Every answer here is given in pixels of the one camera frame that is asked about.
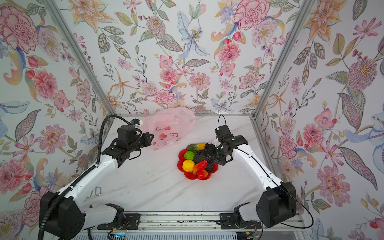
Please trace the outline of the green yellow mango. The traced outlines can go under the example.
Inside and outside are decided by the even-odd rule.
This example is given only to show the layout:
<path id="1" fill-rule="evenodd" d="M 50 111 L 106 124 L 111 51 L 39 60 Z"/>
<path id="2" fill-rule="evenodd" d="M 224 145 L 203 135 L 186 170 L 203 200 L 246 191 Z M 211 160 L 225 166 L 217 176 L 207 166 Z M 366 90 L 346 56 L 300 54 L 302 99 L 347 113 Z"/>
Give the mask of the green yellow mango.
<path id="1" fill-rule="evenodd" d="M 205 148 L 205 143 L 200 143 L 200 144 L 191 144 L 187 146 L 187 150 L 191 152 L 198 152 L 198 151 L 203 151 Z"/>

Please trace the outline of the red chili pepper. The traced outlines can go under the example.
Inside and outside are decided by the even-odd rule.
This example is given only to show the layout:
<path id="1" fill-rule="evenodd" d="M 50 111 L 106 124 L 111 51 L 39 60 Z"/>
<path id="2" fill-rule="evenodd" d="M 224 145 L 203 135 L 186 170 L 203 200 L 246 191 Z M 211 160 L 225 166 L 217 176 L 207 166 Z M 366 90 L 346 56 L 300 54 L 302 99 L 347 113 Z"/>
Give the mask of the red chili pepper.
<path id="1" fill-rule="evenodd" d="M 205 170 L 207 165 L 208 165 L 207 160 L 204 160 L 199 162 L 198 164 L 195 164 L 192 173 L 196 175 L 198 172 Z"/>

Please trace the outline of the pink plastic bag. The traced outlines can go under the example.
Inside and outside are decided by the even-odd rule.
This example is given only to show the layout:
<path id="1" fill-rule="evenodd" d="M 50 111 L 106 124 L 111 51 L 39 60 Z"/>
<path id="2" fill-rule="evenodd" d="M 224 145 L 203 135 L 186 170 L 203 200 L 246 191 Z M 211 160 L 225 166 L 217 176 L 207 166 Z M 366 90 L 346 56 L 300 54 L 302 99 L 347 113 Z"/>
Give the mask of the pink plastic bag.
<path id="1" fill-rule="evenodd" d="M 195 115 L 190 109 L 171 108 L 145 117 L 142 131 L 154 135 L 152 148 L 157 151 L 185 137 L 193 130 L 195 123 Z"/>

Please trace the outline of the red yellow peach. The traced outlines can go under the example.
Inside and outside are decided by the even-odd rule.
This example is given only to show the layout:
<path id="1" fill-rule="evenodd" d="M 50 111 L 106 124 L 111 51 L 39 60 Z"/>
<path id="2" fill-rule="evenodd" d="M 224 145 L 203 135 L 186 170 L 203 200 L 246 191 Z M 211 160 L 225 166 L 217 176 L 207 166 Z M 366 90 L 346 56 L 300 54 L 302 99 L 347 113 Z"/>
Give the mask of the red yellow peach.
<path id="1" fill-rule="evenodd" d="M 204 180 L 208 177 L 209 173 L 205 170 L 197 172 L 197 177 L 199 180 Z"/>

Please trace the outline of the yellow lemon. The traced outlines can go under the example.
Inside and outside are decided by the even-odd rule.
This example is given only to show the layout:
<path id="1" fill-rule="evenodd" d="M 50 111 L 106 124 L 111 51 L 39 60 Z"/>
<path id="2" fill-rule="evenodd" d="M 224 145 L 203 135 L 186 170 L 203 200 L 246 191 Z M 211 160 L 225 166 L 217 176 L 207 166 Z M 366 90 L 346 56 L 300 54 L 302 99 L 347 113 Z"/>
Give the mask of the yellow lemon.
<path id="1" fill-rule="evenodd" d="M 191 173 L 195 167 L 195 162 L 192 160 L 185 160 L 182 165 L 184 172 Z"/>

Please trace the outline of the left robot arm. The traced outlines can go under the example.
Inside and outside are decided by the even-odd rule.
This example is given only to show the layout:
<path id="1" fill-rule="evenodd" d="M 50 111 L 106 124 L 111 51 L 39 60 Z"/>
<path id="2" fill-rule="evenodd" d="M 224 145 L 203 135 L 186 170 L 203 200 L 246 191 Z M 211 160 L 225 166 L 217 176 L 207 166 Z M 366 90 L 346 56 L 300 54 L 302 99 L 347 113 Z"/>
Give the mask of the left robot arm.
<path id="1" fill-rule="evenodd" d="M 153 134 L 142 133 L 134 125 L 118 128 L 117 138 L 98 153 L 92 166 L 57 192 L 42 196 L 38 239 L 42 240 L 45 233 L 50 233 L 62 240 L 71 240 L 82 230 L 95 226 L 122 227 L 126 222 L 123 207 L 111 203 L 86 207 L 84 202 L 99 183 L 131 159 L 131 153 L 151 146 L 153 139 Z"/>

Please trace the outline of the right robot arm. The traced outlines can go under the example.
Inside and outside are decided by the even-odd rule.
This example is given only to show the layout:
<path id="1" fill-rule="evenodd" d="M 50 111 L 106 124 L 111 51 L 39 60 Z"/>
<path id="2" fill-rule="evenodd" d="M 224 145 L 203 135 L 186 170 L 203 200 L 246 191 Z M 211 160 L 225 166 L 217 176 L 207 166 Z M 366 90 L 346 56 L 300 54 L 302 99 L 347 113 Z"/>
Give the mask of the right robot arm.
<path id="1" fill-rule="evenodd" d="M 255 181 L 260 199 L 253 207 L 249 203 L 234 208 L 230 225 L 242 227 L 245 223 L 259 221 L 271 228 L 296 216 L 296 189 L 284 183 L 256 156 L 248 141 L 241 135 L 234 136 L 227 125 L 215 129 L 216 143 L 207 144 L 203 156 L 215 164 L 225 166 L 236 161 Z"/>

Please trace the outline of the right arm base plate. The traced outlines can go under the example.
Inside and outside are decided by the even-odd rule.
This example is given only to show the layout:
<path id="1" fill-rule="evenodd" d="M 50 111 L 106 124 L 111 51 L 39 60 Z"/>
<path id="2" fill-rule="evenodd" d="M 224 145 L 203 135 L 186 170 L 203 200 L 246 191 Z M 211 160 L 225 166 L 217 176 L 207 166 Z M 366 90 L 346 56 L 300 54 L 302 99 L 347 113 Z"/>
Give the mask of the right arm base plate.
<path id="1" fill-rule="evenodd" d="M 261 230 L 262 225 L 258 221 L 241 222 L 240 218 L 236 217 L 233 212 L 220 213 L 219 225 L 222 230 L 239 230 L 239 231 L 256 231 Z"/>

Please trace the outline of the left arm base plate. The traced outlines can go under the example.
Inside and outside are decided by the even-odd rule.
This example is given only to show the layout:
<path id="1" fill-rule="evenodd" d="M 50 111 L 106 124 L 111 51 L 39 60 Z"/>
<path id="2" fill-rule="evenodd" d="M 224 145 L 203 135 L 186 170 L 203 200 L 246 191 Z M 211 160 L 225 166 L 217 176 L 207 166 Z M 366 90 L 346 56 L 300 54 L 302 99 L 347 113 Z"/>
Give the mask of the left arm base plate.
<path id="1" fill-rule="evenodd" d="M 115 220 L 109 224 L 102 224 L 97 226 L 97 230 L 138 230 L 141 214 L 138 213 L 124 213 L 123 219 Z"/>

